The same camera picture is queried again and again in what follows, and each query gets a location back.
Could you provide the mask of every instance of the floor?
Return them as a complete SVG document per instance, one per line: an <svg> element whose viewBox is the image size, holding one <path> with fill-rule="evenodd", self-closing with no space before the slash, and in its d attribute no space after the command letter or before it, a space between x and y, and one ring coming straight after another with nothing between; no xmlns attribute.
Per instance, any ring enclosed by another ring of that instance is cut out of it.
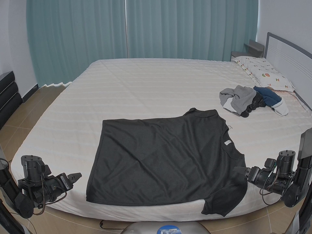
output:
<svg viewBox="0 0 312 234"><path fill-rule="evenodd" d="M22 104L0 130L0 145L8 161L11 161L37 120L65 89L64 86L42 87ZM285 207L282 201L258 211L227 219L200 221L213 234L280 234L285 232L295 212L301 207L301 201L293 208ZM32 216L30 221L14 215L32 233L37 234L109 234L122 230L104 230L99 227L99 219L85 218L47 207L40 216ZM125 228L128 222L104 221L104 228ZM0 233L5 233L0 226Z"/></svg>

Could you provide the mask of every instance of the teal curtain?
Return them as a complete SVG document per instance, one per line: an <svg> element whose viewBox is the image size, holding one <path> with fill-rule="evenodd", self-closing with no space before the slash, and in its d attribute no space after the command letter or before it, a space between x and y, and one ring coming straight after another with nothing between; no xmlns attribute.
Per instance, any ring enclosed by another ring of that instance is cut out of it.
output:
<svg viewBox="0 0 312 234"><path fill-rule="evenodd" d="M127 58L125 0L27 0L38 85L67 83L99 59Z"/></svg>
<svg viewBox="0 0 312 234"><path fill-rule="evenodd" d="M255 40L258 0L126 0L129 57L229 61Z"/></svg>

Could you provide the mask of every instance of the white pillow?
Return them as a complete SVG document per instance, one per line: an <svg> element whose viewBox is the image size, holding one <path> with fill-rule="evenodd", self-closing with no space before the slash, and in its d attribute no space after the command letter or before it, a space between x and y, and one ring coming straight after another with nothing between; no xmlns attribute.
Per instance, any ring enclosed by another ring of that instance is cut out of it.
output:
<svg viewBox="0 0 312 234"><path fill-rule="evenodd" d="M274 90L294 91L294 86L265 59L240 56L233 59L240 65L259 87Z"/></svg>

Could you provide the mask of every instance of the gray garment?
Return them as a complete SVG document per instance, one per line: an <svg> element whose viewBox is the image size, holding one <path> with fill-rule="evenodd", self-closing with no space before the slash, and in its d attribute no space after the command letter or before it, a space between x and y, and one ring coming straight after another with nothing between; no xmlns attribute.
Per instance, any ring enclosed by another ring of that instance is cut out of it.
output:
<svg viewBox="0 0 312 234"><path fill-rule="evenodd" d="M252 103L256 93L257 92L253 88L242 87L240 85L238 85L235 89L226 88L219 94L220 103L223 106L227 102L228 98L233 97L231 106L240 115L246 110L247 106Z"/></svg>

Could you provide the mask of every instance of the black t-shirt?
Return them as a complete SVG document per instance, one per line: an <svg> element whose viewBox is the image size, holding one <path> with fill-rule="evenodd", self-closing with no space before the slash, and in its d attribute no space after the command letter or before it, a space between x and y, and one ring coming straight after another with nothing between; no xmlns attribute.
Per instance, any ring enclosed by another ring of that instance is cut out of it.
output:
<svg viewBox="0 0 312 234"><path fill-rule="evenodd" d="M87 201L119 206L205 199L203 214L228 214L244 197L245 167L216 110L160 119L104 120Z"/></svg>

